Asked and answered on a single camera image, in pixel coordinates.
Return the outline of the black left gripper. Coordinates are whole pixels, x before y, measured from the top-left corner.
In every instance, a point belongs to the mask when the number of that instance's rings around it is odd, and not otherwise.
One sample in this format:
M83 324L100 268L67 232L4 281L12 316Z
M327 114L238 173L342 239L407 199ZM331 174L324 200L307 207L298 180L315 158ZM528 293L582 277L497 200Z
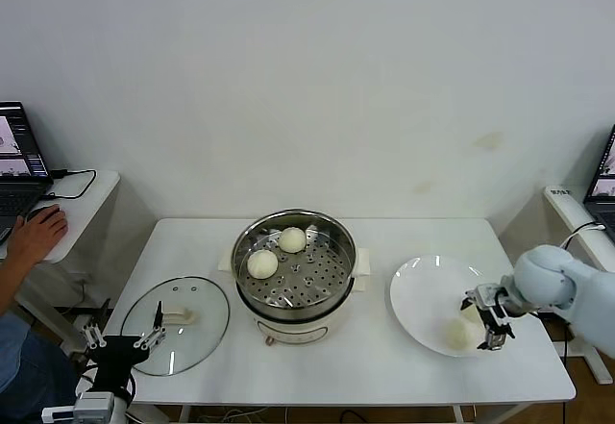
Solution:
M87 321L82 332L90 351L89 359L96 366L91 391L129 394L129 382L135 365L149 358L149 349L165 337L162 326L162 302L158 301L152 330L141 338L136 336L103 336L99 322L106 316L110 299Z

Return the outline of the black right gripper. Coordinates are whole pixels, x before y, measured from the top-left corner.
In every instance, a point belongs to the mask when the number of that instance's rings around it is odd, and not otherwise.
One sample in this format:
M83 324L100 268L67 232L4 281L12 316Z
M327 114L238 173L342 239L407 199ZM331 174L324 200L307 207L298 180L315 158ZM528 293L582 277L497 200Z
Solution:
M502 296L503 291L495 291L492 301L480 309L480 317L486 327L479 350L499 350L509 338L515 338L508 313L500 301Z

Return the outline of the person right hand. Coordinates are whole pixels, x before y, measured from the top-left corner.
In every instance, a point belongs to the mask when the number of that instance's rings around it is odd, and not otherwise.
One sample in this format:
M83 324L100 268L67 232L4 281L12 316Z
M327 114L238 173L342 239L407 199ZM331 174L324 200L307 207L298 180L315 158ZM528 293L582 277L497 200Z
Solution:
M30 220L17 217L7 246L7 261L32 266L43 259L60 242L68 229L59 205L42 209Z

